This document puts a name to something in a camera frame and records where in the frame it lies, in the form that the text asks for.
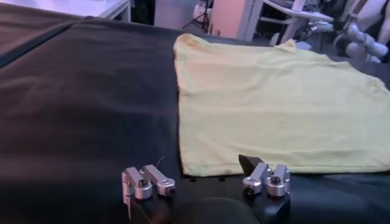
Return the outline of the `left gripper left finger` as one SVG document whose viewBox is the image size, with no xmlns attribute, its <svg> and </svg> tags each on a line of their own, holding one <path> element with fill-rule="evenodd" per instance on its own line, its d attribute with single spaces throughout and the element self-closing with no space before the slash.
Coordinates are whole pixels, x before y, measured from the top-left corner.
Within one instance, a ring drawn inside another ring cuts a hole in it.
<svg viewBox="0 0 390 224">
<path fill-rule="evenodd" d="M 137 200 L 151 198 L 153 190 L 163 197 L 172 197 L 176 191 L 176 182 L 168 178 L 154 165 L 146 165 L 142 171 L 135 167 L 126 168 L 121 174 L 122 197 L 129 201 L 132 197 Z"/>
</svg>

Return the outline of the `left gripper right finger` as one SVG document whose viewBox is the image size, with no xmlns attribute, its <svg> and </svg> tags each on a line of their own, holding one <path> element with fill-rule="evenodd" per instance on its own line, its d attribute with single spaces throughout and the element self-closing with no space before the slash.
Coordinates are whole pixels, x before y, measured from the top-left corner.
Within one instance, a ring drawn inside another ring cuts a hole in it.
<svg viewBox="0 0 390 224">
<path fill-rule="evenodd" d="M 290 170 L 284 164 L 278 164 L 274 170 L 262 159 L 253 156 L 238 155 L 239 164 L 245 177 L 243 193 L 249 198 L 265 192 L 270 197 L 281 198 L 290 193 Z"/>
</svg>

